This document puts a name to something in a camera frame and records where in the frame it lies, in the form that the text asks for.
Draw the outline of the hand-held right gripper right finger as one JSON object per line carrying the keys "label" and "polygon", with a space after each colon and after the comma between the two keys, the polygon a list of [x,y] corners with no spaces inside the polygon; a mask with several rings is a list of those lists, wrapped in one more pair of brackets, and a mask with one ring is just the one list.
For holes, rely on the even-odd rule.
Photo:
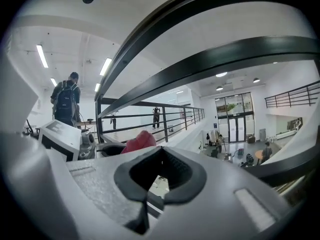
{"label": "hand-held right gripper right finger", "polygon": [[151,240],[260,240],[290,212],[287,201],[243,168],[173,148],[203,166],[207,180],[189,203],[166,205],[149,231]]}

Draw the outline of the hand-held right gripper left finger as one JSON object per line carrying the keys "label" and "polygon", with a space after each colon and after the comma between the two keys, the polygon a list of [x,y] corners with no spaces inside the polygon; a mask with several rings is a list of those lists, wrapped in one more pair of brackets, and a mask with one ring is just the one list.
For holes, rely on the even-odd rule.
{"label": "hand-held right gripper left finger", "polygon": [[119,166],[162,149],[148,147],[127,154],[64,162],[47,150],[54,190],[46,232],[53,240],[163,240],[163,219],[149,227],[146,201],[127,199],[115,183]]}

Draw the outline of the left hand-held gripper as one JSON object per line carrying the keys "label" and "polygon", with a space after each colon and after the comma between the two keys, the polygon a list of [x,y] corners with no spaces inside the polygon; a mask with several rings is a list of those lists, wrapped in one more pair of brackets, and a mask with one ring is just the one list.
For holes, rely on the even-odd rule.
{"label": "left hand-held gripper", "polygon": [[[54,119],[40,128],[38,141],[46,149],[58,151],[65,162],[71,162],[78,160],[82,134],[80,129]],[[125,147],[124,143],[102,143],[96,151],[103,157],[111,157],[119,155]]]}

